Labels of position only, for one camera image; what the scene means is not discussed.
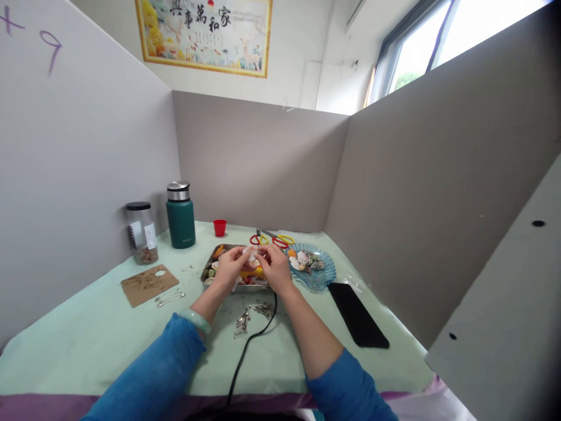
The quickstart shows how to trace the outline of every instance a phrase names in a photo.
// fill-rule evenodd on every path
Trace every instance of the blue glass plate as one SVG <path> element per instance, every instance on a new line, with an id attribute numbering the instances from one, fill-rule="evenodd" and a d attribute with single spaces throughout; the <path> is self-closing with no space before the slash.
<path id="1" fill-rule="evenodd" d="M 292 267 L 292 265 L 290 265 L 290 270 L 292 271 L 292 273 L 296 275 L 298 279 L 304 282 L 306 286 L 312 291 L 324 291 L 330 283 L 335 281 L 335 278 L 337 276 L 335 263 L 333 263 L 333 260 L 331 259 L 329 254 L 327 254 L 325 251 L 319 249 L 316 246 L 312 246 L 311 244 L 293 244 L 289 246 L 289 248 L 286 250 L 286 253 L 288 253 L 288 250 L 290 249 L 294 250 L 297 253 L 299 251 L 306 250 L 310 253 L 315 254 L 317 257 L 323 260 L 323 263 L 325 263 L 325 267 L 323 269 L 318 271 L 312 269 L 311 274 L 296 270 Z"/>

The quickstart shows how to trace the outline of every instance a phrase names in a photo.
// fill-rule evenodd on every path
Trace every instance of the small red cup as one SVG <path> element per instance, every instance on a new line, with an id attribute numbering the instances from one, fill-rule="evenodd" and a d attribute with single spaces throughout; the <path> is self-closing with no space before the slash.
<path id="1" fill-rule="evenodd" d="M 217 237 L 224 237 L 226 234 L 226 221 L 224 219 L 217 219 L 214 221 L 214 235 Z"/>

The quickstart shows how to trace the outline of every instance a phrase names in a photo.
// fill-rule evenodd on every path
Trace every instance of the smartphone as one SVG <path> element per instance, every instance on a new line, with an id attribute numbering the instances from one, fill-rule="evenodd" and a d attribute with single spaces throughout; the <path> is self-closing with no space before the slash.
<path id="1" fill-rule="evenodd" d="M 359 347 L 385 349 L 390 347 L 389 341 L 349 285 L 330 284 L 327 288 L 353 340 Z"/>

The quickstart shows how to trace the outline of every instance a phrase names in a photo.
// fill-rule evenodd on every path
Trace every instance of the glass jar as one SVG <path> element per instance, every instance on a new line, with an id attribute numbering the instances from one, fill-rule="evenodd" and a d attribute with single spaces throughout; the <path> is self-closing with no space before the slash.
<path id="1" fill-rule="evenodd" d="M 149 202 L 127 203 L 130 244 L 136 263 L 152 264 L 158 260 L 158 242 Z"/>

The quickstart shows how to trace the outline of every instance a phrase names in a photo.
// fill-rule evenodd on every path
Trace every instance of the light green tablecloth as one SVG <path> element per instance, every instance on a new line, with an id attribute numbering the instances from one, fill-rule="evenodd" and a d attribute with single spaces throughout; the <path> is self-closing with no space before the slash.
<path id="1" fill-rule="evenodd" d="M 211 223 L 196 223 L 197 243 L 186 250 L 171 247 L 169 233 L 159 237 L 160 260 L 179 279 L 186 297 L 157 308 L 150 300 L 135 309 L 120 282 L 152 266 L 132 258 L 56 307 L 18 334 L 0 357 L 0 395 L 101 395 L 119 374 L 162 332 L 173 312 L 190 306 L 202 293 L 200 273 L 213 248 L 221 243 L 248 244 L 254 229 L 228 226 L 227 236 L 214 236 Z M 360 299 L 390 342 L 389 350 L 359 348 L 328 291 L 304 296 L 341 343 L 376 380 L 379 391 L 421 392 L 432 380 L 426 351 L 365 286 L 339 247 L 324 233 L 282 232 L 298 243 L 325 250 L 337 266 L 337 280 L 358 279 Z M 234 370 L 249 335 L 234 340 L 236 319 L 256 299 L 273 302 L 273 294 L 231 294 L 216 317 L 208 348 L 187 388 L 190 395 L 227 395 Z M 252 314 L 249 334 L 266 324 Z M 236 383 L 236 394 L 306 392 L 304 368 L 286 310 L 279 301 L 270 332 L 251 342 Z"/>

